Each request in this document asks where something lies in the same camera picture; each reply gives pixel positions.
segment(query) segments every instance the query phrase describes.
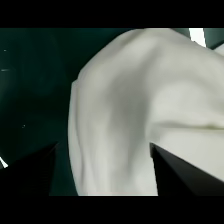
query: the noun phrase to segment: white line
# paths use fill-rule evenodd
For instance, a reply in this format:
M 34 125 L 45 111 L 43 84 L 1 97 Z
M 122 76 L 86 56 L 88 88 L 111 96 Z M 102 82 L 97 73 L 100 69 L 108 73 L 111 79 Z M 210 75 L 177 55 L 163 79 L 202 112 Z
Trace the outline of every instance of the white line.
M 189 28 L 191 40 L 197 42 L 203 47 L 206 47 L 203 28 Z
M 2 162 L 2 165 L 4 168 L 8 167 L 8 165 L 3 161 L 3 159 L 0 157 L 0 161 Z

